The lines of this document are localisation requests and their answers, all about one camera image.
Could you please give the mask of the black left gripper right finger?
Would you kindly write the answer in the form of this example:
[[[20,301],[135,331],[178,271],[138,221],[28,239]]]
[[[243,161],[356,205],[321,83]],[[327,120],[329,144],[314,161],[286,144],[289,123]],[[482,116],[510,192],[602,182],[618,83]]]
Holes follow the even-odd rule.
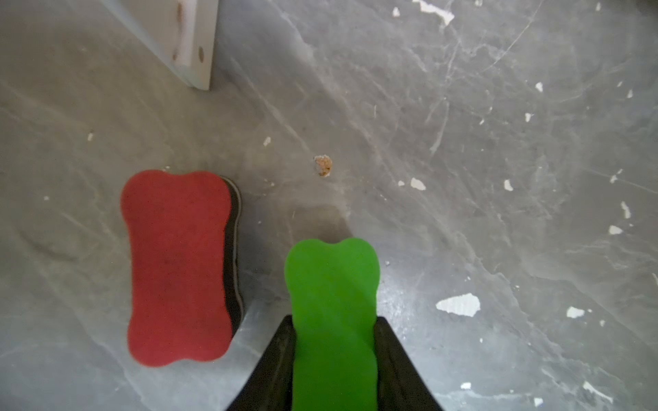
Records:
[[[374,335],[378,410],[443,411],[384,317],[375,321]]]

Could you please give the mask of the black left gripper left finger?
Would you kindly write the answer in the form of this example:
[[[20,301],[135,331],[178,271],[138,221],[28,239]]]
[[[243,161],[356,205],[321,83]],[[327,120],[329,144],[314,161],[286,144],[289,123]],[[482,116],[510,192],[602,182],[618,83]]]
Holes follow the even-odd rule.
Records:
[[[227,410],[291,410],[295,350],[296,331],[287,315]]]

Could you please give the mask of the green eraser top shelf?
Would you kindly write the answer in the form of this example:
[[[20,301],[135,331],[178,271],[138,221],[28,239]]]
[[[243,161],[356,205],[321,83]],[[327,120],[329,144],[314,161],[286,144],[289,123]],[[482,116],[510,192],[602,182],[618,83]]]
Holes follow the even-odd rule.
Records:
[[[300,241],[286,258],[284,278],[296,332],[292,409],[377,409],[374,248],[358,238]]]

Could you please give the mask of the white wooden two-tier shelf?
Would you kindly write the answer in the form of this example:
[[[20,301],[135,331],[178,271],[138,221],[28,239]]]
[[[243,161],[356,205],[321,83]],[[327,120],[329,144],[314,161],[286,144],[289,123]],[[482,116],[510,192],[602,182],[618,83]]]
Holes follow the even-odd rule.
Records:
[[[103,5],[185,85],[210,89],[218,0],[113,0]]]

